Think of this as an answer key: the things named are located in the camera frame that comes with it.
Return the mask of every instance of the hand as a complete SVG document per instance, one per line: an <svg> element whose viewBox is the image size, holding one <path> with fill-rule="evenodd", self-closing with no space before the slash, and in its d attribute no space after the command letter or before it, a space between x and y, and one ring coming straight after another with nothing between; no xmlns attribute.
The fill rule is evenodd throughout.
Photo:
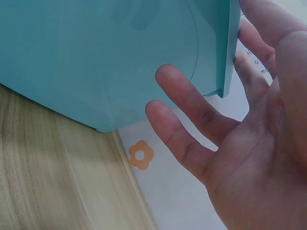
<svg viewBox="0 0 307 230"><path fill-rule="evenodd" d="M244 53L235 69L249 113L242 122L218 113L171 65L156 80L219 149L198 143L159 101L146 106L155 132L207 188L229 229L307 228L307 26L268 0L240 0L241 42L269 70L269 86Z"/></svg>

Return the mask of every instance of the orange flower print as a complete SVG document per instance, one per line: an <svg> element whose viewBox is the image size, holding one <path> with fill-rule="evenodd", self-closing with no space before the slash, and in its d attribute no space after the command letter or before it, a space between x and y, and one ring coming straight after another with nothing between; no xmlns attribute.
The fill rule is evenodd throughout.
<svg viewBox="0 0 307 230"><path fill-rule="evenodd" d="M144 158L142 160L136 159L136 153L142 151ZM146 170L149 167L149 163L154 158L154 150L147 144L146 141L140 140L136 145L129 148L130 164L138 167L140 170Z"/></svg>

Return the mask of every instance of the white surface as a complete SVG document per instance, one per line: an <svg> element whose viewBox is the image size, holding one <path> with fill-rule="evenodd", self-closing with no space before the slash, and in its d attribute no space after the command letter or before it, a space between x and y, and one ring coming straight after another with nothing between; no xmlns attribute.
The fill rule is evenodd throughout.
<svg viewBox="0 0 307 230"><path fill-rule="evenodd" d="M300 18L305 20L304 14L307 11L303 7L304 14L302 13L300 0L278 0L277 2L287 7L292 13L298 12L301 15ZM246 50L241 44L238 44L238 49ZM265 69L261 64L257 66L260 71ZM265 76L271 81L268 73ZM213 96L208 98L208 101L222 114L237 120L242 120L248 112L244 89L235 72L230 94L225 99ZM179 109L174 111L187 130L201 144L213 150L216 149ZM179 165L147 120L124 127L119 130L119 133L128 157L130 157L129 147L140 140L145 140L154 150L154 159L147 170L142 171L133 166L132 168L159 229L225 229L212 207L205 187Z"/></svg>

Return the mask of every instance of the light blue container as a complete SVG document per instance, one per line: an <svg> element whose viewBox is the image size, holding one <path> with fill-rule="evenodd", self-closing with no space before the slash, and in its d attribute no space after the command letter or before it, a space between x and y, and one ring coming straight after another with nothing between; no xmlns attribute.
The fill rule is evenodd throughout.
<svg viewBox="0 0 307 230"><path fill-rule="evenodd" d="M174 64L203 95L228 94L237 0L1 0L0 83L109 132L145 118Z"/></svg>

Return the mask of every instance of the wood grain surface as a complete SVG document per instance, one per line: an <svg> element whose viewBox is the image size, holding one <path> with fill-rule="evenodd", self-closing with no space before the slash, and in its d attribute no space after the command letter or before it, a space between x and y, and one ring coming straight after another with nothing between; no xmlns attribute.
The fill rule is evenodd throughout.
<svg viewBox="0 0 307 230"><path fill-rule="evenodd" d="M156 229L117 132L3 86L0 101L0 230Z"/></svg>

